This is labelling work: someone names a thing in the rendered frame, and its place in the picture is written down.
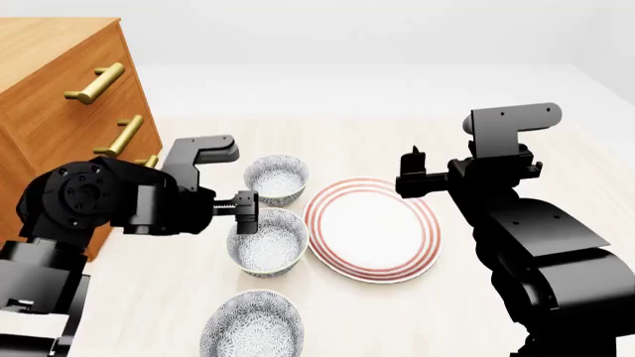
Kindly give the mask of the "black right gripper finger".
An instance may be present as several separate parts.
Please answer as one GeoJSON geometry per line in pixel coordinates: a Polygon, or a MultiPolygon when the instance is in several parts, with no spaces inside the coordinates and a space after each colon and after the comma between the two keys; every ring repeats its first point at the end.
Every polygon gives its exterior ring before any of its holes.
{"type": "Polygon", "coordinates": [[[395,191],[403,198],[421,197],[420,185],[427,177],[426,154],[416,145],[400,160],[399,175],[395,180],[395,191]]]}

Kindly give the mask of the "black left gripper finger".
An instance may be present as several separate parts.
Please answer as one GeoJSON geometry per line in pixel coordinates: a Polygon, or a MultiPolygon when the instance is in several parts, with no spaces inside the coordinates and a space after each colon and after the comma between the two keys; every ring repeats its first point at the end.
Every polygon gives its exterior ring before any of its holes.
{"type": "Polygon", "coordinates": [[[253,190],[241,190],[235,196],[237,234],[255,234],[258,231],[259,198],[253,190]]]}

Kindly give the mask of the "patterned grey ceramic bowl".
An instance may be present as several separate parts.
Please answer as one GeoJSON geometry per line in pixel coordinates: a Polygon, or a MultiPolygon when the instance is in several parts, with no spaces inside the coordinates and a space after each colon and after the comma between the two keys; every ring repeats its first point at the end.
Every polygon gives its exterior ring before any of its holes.
{"type": "Polygon", "coordinates": [[[294,304],[273,291],[245,291],[206,322],[199,357],[302,357],[305,330],[294,304]]]}
{"type": "Polygon", "coordinates": [[[271,279],[292,270],[309,241],[309,230],[300,216],[290,210],[267,207],[259,211],[255,234],[238,234],[234,225],[226,246],[229,257],[244,273],[271,279]]]}
{"type": "Polygon", "coordinates": [[[300,159],[270,155],[255,160],[244,172],[248,189],[258,192],[259,201],[272,207],[286,207],[304,192],[310,171],[300,159]]]}

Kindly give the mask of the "white plate with red rings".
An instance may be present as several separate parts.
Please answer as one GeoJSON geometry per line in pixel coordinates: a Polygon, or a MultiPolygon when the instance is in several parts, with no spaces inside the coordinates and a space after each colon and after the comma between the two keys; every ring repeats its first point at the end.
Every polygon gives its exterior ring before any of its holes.
{"type": "Polygon", "coordinates": [[[420,198],[402,198],[381,178],[330,183],[310,198],[302,217],[314,255],[358,282],[407,282],[441,256],[441,226],[431,208],[420,198]]]}

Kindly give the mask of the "wooden drawer cabinet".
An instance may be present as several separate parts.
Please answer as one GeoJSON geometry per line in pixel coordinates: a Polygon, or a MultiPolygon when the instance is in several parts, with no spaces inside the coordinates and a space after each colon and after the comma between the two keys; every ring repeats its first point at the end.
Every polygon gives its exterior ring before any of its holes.
{"type": "Polygon", "coordinates": [[[22,239],[16,204],[31,180],[92,159],[123,130],[117,121],[135,115],[144,122],[119,160],[163,148],[119,19],[0,18],[0,247],[22,239]],[[64,98],[116,62],[125,72],[93,103],[64,98]]]}

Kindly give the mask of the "white robot torso panel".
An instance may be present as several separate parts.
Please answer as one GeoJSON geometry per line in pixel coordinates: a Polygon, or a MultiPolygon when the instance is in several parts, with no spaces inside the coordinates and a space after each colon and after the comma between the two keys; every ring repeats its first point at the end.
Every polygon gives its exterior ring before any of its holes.
{"type": "Polygon", "coordinates": [[[0,357],[54,357],[65,314],[26,314],[0,310],[0,357]]]}

